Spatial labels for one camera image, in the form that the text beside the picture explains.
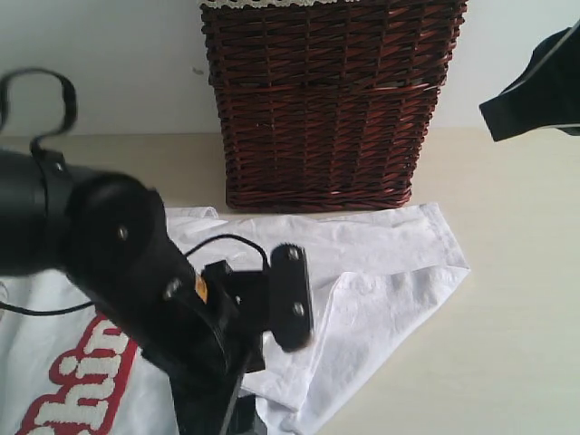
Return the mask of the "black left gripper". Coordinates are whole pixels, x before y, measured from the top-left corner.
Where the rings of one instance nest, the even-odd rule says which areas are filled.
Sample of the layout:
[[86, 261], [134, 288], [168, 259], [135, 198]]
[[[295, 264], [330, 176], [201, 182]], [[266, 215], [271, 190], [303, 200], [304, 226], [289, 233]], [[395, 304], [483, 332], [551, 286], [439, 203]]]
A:
[[168, 237], [85, 248], [86, 294], [169, 376], [179, 433], [263, 434], [255, 395], [240, 393], [249, 354], [228, 365], [202, 272]]

